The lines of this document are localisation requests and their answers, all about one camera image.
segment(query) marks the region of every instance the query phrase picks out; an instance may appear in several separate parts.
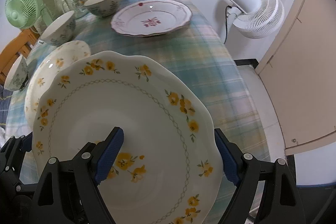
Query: chair backrest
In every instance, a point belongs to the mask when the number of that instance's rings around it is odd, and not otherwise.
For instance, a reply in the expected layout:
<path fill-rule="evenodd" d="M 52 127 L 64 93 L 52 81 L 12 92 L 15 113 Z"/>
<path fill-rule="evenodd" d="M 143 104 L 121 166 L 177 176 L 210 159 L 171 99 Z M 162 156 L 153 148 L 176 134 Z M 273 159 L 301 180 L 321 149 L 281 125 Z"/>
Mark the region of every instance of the chair backrest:
<path fill-rule="evenodd" d="M 0 84 L 4 85 L 6 76 L 15 60 L 22 54 L 25 58 L 31 51 L 30 45 L 35 45 L 39 34 L 30 29 L 23 30 L 0 53 Z"/>

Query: door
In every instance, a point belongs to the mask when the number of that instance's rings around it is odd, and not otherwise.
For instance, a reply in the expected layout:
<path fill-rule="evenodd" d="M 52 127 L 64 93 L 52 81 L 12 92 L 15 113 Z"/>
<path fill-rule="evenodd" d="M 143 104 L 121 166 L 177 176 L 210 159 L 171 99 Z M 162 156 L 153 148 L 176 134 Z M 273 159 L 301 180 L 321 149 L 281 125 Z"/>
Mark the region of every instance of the door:
<path fill-rule="evenodd" d="M 277 113 L 287 155 L 336 141 L 336 1 L 305 0 L 259 76 Z"/>

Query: yellow floral plate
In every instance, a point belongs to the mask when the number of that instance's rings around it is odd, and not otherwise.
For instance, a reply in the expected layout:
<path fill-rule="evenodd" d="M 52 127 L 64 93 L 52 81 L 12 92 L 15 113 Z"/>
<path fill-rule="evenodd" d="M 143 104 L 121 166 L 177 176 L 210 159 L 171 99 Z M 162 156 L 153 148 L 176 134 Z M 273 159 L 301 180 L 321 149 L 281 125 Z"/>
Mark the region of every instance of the yellow floral plate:
<path fill-rule="evenodd" d="M 25 115 L 31 129 L 40 97 L 50 87 L 54 77 L 75 61 L 90 55 L 88 44 L 75 40 L 56 48 L 42 61 L 29 82 L 25 98 Z"/>
<path fill-rule="evenodd" d="M 145 56 L 100 52 L 60 72 L 33 129 L 38 174 L 113 127 L 124 144 L 99 185 L 116 223 L 201 224 L 222 179 L 211 116 L 174 74 Z"/>

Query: door frame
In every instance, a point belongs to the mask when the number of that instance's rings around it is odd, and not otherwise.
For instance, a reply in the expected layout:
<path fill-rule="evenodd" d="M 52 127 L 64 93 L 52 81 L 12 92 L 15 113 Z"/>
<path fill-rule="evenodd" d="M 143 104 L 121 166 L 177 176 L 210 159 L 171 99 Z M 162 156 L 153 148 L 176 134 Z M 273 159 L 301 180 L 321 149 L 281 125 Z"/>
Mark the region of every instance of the door frame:
<path fill-rule="evenodd" d="M 255 72 L 259 75 L 265 66 L 270 62 L 273 58 L 274 54 L 277 52 L 278 48 L 281 46 L 283 41 L 286 39 L 290 30 L 292 29 L 296 18 L 298 17 L 301 8 L 304 4 L 305 0 L 294 0 L 292 7 L 290 8 L 288 15 L 283 22 L 283 25 L 280 28 L 279 33 L 275 37 L 271 46 L 268 48 L 267 52 L 260 60 L 259 65 L 256 67 Z"/>

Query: ceramic bowl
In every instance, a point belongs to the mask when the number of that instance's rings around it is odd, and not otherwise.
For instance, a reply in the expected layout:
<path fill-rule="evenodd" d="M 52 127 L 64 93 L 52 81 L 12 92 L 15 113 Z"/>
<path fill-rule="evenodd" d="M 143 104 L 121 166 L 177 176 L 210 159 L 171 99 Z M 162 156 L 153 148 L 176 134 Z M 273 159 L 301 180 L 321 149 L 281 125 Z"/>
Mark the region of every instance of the ceramic bowl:
<path fill-rule="evenodd" d="M 56 18 L 43 32 L 40 40 L 58 47 L 70 40 L 75 28 L 75 12 L 69 11 Z"/>
<path fill-rule="evenodd" d="M 98 186 L 115 222 L 202 224 L 223 177 L 212 118 L 181 80 L 145 56 L 100 52 L 54 78 L 34 120 L 38 174 L 50 157 L 70 160 L 115 126 L 124 142 Z"/>
<path fill-rule="evenodd" d="M 55 76 L 77 60 L 90 55 L 90 47 L 84 41 L 70 41 L 52 51 L 38 66 L 29 81 L 25 97 L 25 115 L 31 129 L 40 97 L 50 87 Z"/>
<path fill-rule="evenodd" d="M 107 17 L 118 9 L 121 0 L 88 0 L 84 6 L 94 15 Z"/>
<path fill-rule="evenodd" d="M 8 72 L 4 88 L 11 91 L 19 90 L 27 75 L 28 70 L 26 60 L 23 55 L 20 55 Z"/>
<path fill-rule="evenodd" d="M 192 15 L 186 5 L 174 0 L 145 0 L 117 12 L 111 27 L 119 34 L 150 37 L 182 28 Z"/>

